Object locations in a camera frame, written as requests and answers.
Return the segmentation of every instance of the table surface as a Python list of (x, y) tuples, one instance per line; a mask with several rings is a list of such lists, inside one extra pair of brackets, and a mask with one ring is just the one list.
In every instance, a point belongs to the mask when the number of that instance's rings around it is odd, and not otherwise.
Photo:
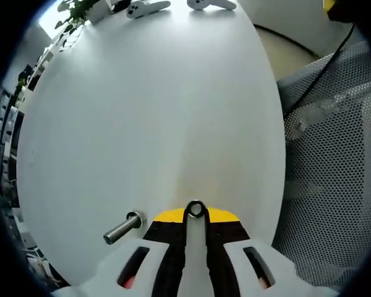
[(69, 283), (121, 244), (103, 234), (131, 210), (151, 222), (200, 199), (271, 244), (284, 127), (267, 56), (239, 5), (193, 11), (173, 1), (140, 19), (112, 15), (53, 58), (33, 96), (17, 152), (20, 206)]

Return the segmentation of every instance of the gray mesh chair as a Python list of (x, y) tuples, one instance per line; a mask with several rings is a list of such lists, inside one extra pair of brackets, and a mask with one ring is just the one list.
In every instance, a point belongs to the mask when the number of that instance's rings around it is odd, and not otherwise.
[[(278, 82), (283, 112), (330, 57)], [(346, 283), (371, 246), (371, 56), (341, 53), (285, 121), (286, 184), (273, 247), (319, 286)]]

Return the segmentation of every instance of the metal rod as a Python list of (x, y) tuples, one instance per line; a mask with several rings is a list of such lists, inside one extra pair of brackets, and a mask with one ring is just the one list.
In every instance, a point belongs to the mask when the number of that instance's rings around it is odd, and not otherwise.
[(140, 228), (143, 225), (144, 217), (140, 212), (130, 212), (124, 223), (114, 227), (103, 235), (107, 244), (113, 244), (133, 228)]

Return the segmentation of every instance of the beige floor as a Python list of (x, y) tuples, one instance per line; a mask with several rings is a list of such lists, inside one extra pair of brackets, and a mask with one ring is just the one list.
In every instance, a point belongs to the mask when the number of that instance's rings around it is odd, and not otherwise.
[(257, 29), (277, 80), (313, 62), (315, 58), (302, 48), (270, 32)]

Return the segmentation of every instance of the yellow part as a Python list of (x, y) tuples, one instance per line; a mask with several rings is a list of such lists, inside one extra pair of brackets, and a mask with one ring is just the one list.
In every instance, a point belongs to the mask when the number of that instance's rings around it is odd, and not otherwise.
[(323, 9), (327, 13), (331, 8), (333, 8), (335, 0), (323, 0)]
[[(210, 223), (238, 222), (239, 219), (233, 213), (227, 210), (207, 208), (209, 211)], [(172, 209), (160, 213), (155, 217), (156, 222), (182, 223), (185, 209)]]
[(160, 213), (157, 217), (155, 217), (154, 221), (166, 223), (182, 223), (183, 215), (184, 209), (171, 209)]
[(239, 219), (233, 213), (227, 210), (214, 209), (208, 207), (210, 223), (238, 222)]

